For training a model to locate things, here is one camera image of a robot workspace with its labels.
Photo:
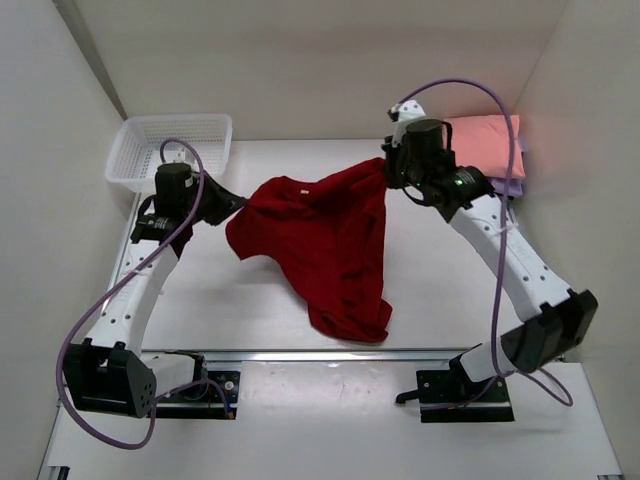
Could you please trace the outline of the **red t shirt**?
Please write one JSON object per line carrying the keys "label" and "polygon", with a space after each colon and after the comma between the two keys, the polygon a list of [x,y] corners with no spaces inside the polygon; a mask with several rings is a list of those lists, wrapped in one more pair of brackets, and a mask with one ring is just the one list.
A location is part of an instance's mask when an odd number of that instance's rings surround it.
{"label": "red t shirt", "polygon": [[386,190],[381,158],[316,182],[271,178],[227,224],[226,238],[239,259],[279,265],[320,333],[379,344],[392,315],[383,298]]}

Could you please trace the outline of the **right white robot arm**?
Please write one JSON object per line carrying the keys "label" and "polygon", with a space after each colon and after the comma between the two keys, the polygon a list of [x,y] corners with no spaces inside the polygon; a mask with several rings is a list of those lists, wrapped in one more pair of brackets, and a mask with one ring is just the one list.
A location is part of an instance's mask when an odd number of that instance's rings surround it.
{"label": "right white robot arm", "polygon": [[442,390],[463,408],[510,374],[532,377],[584,339],[598,302],[577,292],[536,253],[506,215],[506,206],[476,167],[457,165],[450,123],[418,117],[400,121],[382,149],[393,188],[418,195],[414,204],[435,208],[466,239],[496,277],[494,300],[507,296],[520,320],[504,333],[450,361]]}

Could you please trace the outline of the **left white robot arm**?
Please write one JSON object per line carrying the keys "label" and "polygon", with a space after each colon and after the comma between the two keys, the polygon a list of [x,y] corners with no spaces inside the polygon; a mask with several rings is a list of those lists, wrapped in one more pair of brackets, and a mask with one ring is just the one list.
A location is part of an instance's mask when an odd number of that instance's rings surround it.
{"label": "left white robot arm", "polygon": [[142,418],[159,396],[176,389],[197,398],[209,373],[199,354],[174,350],[142,359],[142,341],[164,283],[199,222],[218,226],[247,200],[186,163],[161,165],[155,192],[136,213],[126,252],[133,261],[121,288],[100,301],[100,317],[62,360],[63,384],[80,411]]}

